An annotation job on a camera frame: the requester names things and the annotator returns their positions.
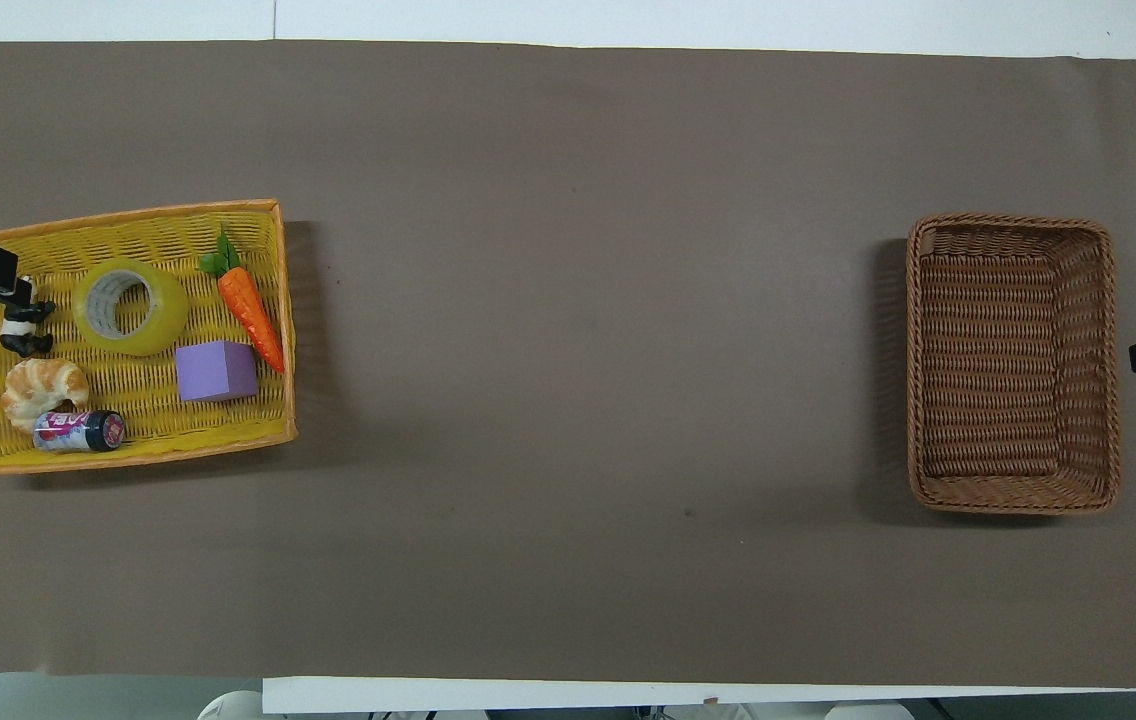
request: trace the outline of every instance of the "soda can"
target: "soda can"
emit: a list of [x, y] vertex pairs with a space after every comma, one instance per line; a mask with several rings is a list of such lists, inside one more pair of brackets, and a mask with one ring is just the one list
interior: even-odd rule
[[34, 421], [34, 446], [50, 452], [106, 452], [124, 442], [124, 418], [114, 410], [43, 413]]

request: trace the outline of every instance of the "roll of tape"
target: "roll of tape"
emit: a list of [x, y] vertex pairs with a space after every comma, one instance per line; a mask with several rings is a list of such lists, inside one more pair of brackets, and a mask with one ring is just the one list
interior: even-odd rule
[[[120, 332], [115, 307], [130, 287], [147, 287], [151, 305], [133, 332]], [[170, 274], [137, 260], [107, 260], [87, 270], [75, 286], [75, 325], [84, 340], [101, 350], [124, 355], [154, 355], [172, 348], [190, 313], [185, 288]]]

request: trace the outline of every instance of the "croissant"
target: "croissant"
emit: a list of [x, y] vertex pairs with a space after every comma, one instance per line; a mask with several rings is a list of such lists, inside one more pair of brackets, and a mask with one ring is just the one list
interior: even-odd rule
[[0, 405], [12, 427], [34, 432], [34, 421], [62, 401], [75, 405], [87, 402], [87, 379], [78, 365], [69, 360], [32, 357], [12, 366], [5, 378]]

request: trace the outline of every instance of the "brown wicker basket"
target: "brown wicker basket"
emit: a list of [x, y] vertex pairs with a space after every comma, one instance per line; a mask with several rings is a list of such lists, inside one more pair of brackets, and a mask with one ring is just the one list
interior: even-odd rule
[[1120, 487], [1116, 260], [1088, 220], [933, 215], [907, 263], [908, 463], [927, 506], [1104, 510]]

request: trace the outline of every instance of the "basket rim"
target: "basket rim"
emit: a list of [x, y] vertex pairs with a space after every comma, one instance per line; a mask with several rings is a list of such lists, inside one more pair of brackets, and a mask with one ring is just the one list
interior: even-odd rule
[[[924, 487], [924, 419], [920, 404], [924, 399], [924, 319], [921, 304], [924, 288], [920, 286], [920, 252], [924, 234], [949, 225], [987, 225], [987, 227], [1017, 227], [1030, 229], [1079, 229], [1097, 237], [1100, 262], [1102, 263], [1102, 316], [1103, 345], [1106, 348], [1104, 363], [1104, 388], [1106, 405], [1106, 460], [1108, 471], [1103, 480], [1103, 493], [1097, 501], [1076, 505], [1019, 505], [1006, 502], [953, 502], [930, 495]], [[1102, 224], [1084, 218], [1054, 218], [1045, 215], [1011, 214], [934, 214], [916, 220], [907, 241], [907, 475], [910, 487], [921, 505], [933, 510], [953, 512], [985, 512], [985, 514], [1092, 514], [1113, 505], [1120, 491], [1122, 471], [1120, 459], [1120, 419], [1118, 419], [1118, 374], [1116, 360], [1116, 243]], [[1038, 475], [1026, 475], [1031, 482]], [[1020, 475], [1001, 475], [1001, 478], [1022, 478]]]
[[192, 447], [192, 450], [167, 451], [154, 455], [140, 454], [124, 457], [123, 459], [112, 459], [109, 455], [84, 455], [82, 460], [62, 462], [61, 464], [22, 464], [20, 462], [9, 462], [9, 464], [0, 464], [0, 475], [61, 474], [69, 470], [95, 470], [130, 468], [130, 466], [139, 464], [158, 464], [158, 462], [190, 460], [194, 459], [194, 457], [222, 455], [228, 454], [228, 452], [253, 450], [253, 447], [281, 445], [281, 443], [296, 438], [296, 390], [294, 383], [296, 359], [294, 350], [295, 341], [293, 337], [293, 305], [292, 295], [289, 293], [289, 257], [285, 252], [284, 215], [279, 208], [279, 200], [257, 199], [190, 202], [190, 204], [183, 206], [158, 206], [157, 208], [125, 210], [119, 214], [84, 215], [84, 217], [80, 218], [36, 223], [22, 225], [16, 228], [1, 229], [0, 241], [14, 237], [36, 236], [37, 234], [52, 232], [97, 227], [97, 225], [175, 217], [175, 215], [234, 214], [235, 211], [269, 214], [272, 216], [272, 224], [275, 225], [276, 256], [279, 259], [275, 269], [279, 275], [276, 293], [277, 304], [279, 304], [279, 343], [284, 346], [284, 369], [286, 370], [284, 372], [284, 429], [251, 441], [231, 442], [226, 443], [226, 445], [210, 447]]

